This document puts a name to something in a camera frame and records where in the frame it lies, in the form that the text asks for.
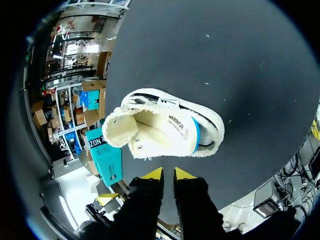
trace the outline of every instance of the storage rack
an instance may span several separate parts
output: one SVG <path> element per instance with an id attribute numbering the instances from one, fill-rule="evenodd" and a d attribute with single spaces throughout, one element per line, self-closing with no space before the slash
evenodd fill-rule
<path id="1" fill-rule="evenodd" d="M 56 102 L 58 117 L 59 117 L 59 121 L 60 121 L 60 125 L 61 125 L 61 131 L 58 132 L 58 136 L 63 138 L 63 140 L 64 140 L 64 142 L 66 144 L 67 150 L 69 151 L 70 157 L 71 157 L 72 160 L 76 160 L 76 158 L 74 157 L 74 155 L 73 155 L 73 153 L 71 151 L 71 148 L 70 148 L 70 146 L 69 146 L 69 144 L 67 142 L 66 134 L 75 132 L 76 140 L 78 142 L 78 145 L 80 146 L 80 149 L 82 150 L 81 142 L 79 140 L 79 136 L 78 136 L 77 131 L 87 127 L 86 120 L 84 120 L 84 124 L 76 126 L 75 117 L 74 117 L 74 113 L 73 113 L 73 107 L 72 107 L 71 88 L 78 87 L 78 86 L 81 86 L 81 85 L 82 85 L 81 82 L 79 82 L 79 83 L 71 84 L 71 85 L 68 85 L 68 86 L 61 86 L 61 87 L 57 87 L 56 91 L 55 91 L 55 102 Z M 70 108 L 70 112 L 71 112 L 71 120 L 72 120 L 72 126 L 73 126 L 71 128 L 68 128 L 68 129 L 65 129 L 63 121 L 62 121 L 62 116 L 61 116 L 61 112 L 60 112 L 60 105 L 59 105 L 59 96 L 58 96 L 58 91 L 66 90 L 66 89 L 68 91 L 68 96 L 69 96 L 69 108 Z"/>

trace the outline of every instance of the electronic device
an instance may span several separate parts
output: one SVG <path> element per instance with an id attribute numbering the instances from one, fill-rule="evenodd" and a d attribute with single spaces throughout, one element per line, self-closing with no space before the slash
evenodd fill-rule
<path id="1" fill-rule="evenodd" d="M 316 179 L 317 175 L 320 172 L 320 146 L 317 148 L 315 153 L 313 154 L 308 167 L 310 169 L 310 173 L 313 179 Z"/>
<path id="2" fill-rule="evenodd" d="M 281 210 L 282 200 L 286 196 L 279 191 L 272 180 L 267 181 L 260 186 L 254 194 L 253 211 L 261 217 L 268 218 Z"/>

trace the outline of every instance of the canvas sneaker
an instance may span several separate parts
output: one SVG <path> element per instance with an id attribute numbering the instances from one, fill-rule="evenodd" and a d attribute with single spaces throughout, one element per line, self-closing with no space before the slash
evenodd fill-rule
<path id="1" fill-rule="evenodd" d="M 107 116 L 104 139 L 113 147 L 128 144 L 134 158 L 207 157 L 224 139 L 225 127 L 213 110 L 154 88 L 129 93 Z"/>

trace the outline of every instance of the dark gray tabletop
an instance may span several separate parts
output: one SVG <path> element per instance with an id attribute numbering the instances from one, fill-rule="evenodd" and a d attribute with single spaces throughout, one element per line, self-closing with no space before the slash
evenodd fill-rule
<path id="1" fill-rule="evenodd" d="M 123 179 L 164 168 L 159 217 L 167 224 L 179 222 L 176 166 L 203 177 L 217 208 L 227 206 L 271 178 L 303 143 L 319 103 L 319 76 L 308 44 L 267 1 L 135 0 L 116 38 L 106 113 L 129 92 L 156 88 L 218 112 L 225 137 L 206 158 L 144 161 L 125 146 Z"/>

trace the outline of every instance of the blue shoe stripe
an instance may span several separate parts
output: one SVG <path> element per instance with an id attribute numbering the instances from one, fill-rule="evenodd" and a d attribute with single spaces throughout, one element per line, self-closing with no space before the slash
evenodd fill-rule
<path id="1" fill-rule="evenodd" d="M 200 127 L 199 127 L 199 123 L 192 118 L 195 124 L 195 128 L 196 128 L 196 145 L 195 145 L 195 149 L 193 151 L 193 154 L 197 151 L 198 146 L 199 146 L 199 142 L 200 142 Z"/>

